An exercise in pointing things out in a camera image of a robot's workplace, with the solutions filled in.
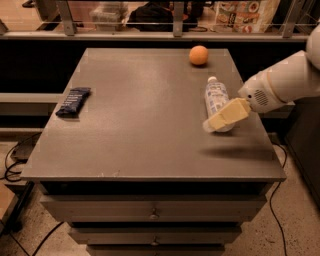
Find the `box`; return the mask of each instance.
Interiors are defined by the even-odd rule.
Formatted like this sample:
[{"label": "box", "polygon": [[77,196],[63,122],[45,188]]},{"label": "box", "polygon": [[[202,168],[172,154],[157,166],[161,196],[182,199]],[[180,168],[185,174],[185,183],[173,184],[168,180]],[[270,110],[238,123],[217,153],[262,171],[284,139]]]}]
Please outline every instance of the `box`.
[{"label": "box", "polygon": [[263,33],[270,26],[280,0],[217,1],[212,31]]},{"label": "box", "polygon": [[114,31],[121,30],[122,21],[128,14],[127,2],[107,2],[90,12],[90,17],[97,30]]}]

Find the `orange ball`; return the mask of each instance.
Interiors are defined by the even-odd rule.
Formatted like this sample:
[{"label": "orange ball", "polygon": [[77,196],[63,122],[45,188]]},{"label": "orange ball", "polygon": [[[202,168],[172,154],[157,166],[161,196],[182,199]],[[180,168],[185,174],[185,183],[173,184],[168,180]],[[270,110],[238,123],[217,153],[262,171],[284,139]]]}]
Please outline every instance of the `orange ball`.
[{"label": "orange ball", "polygon": [[189,60],[193,65],[203,65],[208,61],[209,52],[204,46],[198,45],[190,50]]}]

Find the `yellow sponge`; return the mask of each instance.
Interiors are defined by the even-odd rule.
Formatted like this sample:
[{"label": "yellow sponge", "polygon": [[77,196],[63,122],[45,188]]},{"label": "yellow sponge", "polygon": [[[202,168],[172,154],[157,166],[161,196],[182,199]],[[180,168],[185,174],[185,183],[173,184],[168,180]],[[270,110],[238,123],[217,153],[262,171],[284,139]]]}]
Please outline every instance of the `yellow sponge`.
[{"label": "yellow sponge", "polygon": [[232,99],[203,123],[203,129],[207,132],[223,129],[230,124],[247,118],[250,111],[251,108],[246,99]]}]

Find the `table top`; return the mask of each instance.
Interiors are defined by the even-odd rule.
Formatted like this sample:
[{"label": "table top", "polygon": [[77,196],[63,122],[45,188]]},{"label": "table top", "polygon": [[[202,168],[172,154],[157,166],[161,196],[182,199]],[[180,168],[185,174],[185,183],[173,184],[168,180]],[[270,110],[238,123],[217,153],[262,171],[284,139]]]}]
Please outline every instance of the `table top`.
[{"label": "table top", "polygon": [[50,117],[21,174],[33,181],[255,181],[285,174],[259,116],[208,134],[204,91],[216,76],[237,97],[240,75],[226,49],[193,66],[190,49],[89,48],[55,111],[91,87],[76,119]]}]

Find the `drawer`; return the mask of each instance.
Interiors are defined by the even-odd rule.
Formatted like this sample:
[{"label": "drawer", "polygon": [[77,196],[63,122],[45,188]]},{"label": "drawer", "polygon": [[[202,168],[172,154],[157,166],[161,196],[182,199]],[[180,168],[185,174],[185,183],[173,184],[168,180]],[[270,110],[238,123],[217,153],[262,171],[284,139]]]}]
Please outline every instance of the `drawer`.
[{"label": "drawer", "polygon": [[232,243],[240,227],[215,227],[214,223],[124,223],[110,228],[72,228],[69,235],[79,244],[88,245],[168,245]]},{"label": "drawer", "polygon": [[221,256],[223,246],[87,246],[91,256]]},{"label": "drawer", "polygon": [[257,195],[45,195],[41,203],[56,220],[66,222],[243,222],[251,220],[266,199]]}]

